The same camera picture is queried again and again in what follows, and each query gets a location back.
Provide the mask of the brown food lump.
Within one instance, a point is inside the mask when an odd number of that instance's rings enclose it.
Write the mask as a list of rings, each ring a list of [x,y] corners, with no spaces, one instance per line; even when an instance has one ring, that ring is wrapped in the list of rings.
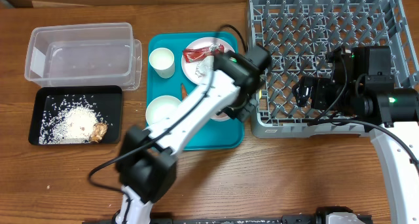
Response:
[[[93,131],[89,136],[89,142],[99,143],[107,132],[108,125],[103,122],[98,122],[93,126]]]

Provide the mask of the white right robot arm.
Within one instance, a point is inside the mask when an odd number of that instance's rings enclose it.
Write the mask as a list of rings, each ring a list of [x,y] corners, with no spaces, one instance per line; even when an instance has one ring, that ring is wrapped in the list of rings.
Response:
[[[303,76],[292,87],[299,107],[321,114],[310,125],[360,124],[381,164],[392,223],[418,222],[418,92],[396,88],[387,46],[328,52],[330,78]]]

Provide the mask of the white bowl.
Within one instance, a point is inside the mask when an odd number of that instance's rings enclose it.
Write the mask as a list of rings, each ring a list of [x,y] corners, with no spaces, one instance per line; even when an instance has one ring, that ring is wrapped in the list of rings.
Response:
[[[152,100],[146,108],[145,118],[148,125],[152,125],[173,113],[181,101],[169,95],[159,96]]]

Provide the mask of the pile of rice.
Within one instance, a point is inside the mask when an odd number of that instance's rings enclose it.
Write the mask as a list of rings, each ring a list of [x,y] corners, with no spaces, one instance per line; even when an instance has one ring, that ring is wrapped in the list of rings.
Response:
[[[41,145],[92,143],[100,127],[113,126],[93,94],[48,95],[39,132]]]

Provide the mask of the white napkin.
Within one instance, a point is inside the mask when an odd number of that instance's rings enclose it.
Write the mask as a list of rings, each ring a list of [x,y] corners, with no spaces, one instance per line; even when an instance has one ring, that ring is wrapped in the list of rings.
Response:
[[[206,56],[198,63],[195,69],[195,75],[198,78],[205,77],[210,71],[213,70],[214,56]]]

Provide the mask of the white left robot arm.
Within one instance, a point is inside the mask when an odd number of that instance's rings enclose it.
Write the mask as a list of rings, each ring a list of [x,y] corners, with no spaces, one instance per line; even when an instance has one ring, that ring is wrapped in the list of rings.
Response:
[[[123,201],[113,223],[150,223],[153,204],[177,177],[179,154],[216,114],[244,122],[254,110],[252,95],[271,66],[269,51],[255,45],[245,55],[228,51],[214,58],[213,69],[168,116],[146,128],[131,127],[116,162]]]

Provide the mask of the red snack wrapper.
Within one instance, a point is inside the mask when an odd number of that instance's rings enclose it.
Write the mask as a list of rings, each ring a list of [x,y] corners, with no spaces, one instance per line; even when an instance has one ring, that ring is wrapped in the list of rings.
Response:
[[[215,56],[225,51],[222,44],[211,44],[202,48],[186,48],[183,50],[183,57],[187,63],[198,62],[205,59],[207,56]]]

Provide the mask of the white paper cup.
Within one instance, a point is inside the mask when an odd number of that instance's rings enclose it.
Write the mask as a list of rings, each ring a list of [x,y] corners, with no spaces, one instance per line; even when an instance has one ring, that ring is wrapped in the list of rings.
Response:
[[[156,48],[149,55],[149,63],[163,79],[168,79],[175,73],[175,58],[168,48]]]

